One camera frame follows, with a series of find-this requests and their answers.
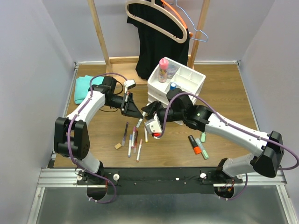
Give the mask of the grey capped white marker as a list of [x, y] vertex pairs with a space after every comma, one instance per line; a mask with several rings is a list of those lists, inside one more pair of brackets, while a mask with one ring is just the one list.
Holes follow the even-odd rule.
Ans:
[[144, 119], [145, 115], [146, 115], [146, 112], [143, 112], [143, 113], [142, 113], [142, 118], [141, 118], [141, 119], [139, 119], [139, 121], [138, 121], [138, 123], [137, 123], [137, 125], [136, 125], [136, 128], [139, 128], [139, 127], [140, 127], [140, 125], [141, 125], [141, 122], [143, 121], [143, 119]]

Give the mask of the blue grey glue stick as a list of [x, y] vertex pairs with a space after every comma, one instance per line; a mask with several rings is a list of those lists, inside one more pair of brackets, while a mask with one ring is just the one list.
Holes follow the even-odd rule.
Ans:
[[174, 90], [176, 87], [177, 87], [177, 85], [175, 83], [171, 82], [169, 90]]

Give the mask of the clear round clip jar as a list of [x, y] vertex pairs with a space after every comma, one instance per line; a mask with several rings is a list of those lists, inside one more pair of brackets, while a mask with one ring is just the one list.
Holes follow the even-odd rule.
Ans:
[[178, 67], [174, 64], [170, 64], [169, 67], [167, 68], [167, 77], [168, 78], [173, 78], [173, 76], [175, 75], [175, 73], [177, 72]]

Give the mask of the pink capped clear bottle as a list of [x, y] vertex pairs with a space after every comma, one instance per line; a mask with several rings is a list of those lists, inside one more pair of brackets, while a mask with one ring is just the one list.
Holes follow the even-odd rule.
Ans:
[[161, 83], [166, 82], [167, 80], [167, 69], [169, 67], [169, 61], [165, 58], [160, 59], [159, 61], [159, 72], [158, 72], [158, 80]]

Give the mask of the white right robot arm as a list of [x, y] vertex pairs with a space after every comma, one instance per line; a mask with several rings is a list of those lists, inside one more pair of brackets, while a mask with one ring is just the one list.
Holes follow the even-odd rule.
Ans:
[[221, 183], [240, 174], [256, 172], [274, 178], [284, 155], [280, 133], [260, 132], [233, 122], [207, 105], [195, 105], [192, 94], [176, 88], [168, 91], [169, 104], [166, 108], [160, 101], [154, 101], [142, 108], [146, 115], [146, 129], [154, 138], [165, 132], [166, 123], [183, 121], [193, 130], [223, 137], [249, 151], [248, 155], [224, 158], [218, 164], [215, 178]]

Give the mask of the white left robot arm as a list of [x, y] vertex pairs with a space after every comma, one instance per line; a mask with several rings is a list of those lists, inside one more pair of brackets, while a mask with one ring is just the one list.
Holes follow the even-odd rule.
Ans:
[[119, 109], [123, 116], [143, 118], [130, 92], [136, 86], [135, 81], [125, 79], [124, 95], [119, 96], [114, 92], [117, 80], [113, 73], [104, 73], [102, 77], [101, 84], [89, 84], [87, 96], [71, 114], [56, 119], [54, 130], [55, 153], [69, 157], [73, 164], [88, 173], [87, 178], [93, 184], [99, 184], [105, 179], [102, 162], [89, 151], [87, 128], [97, 111], [103, 106], [109, 106]]

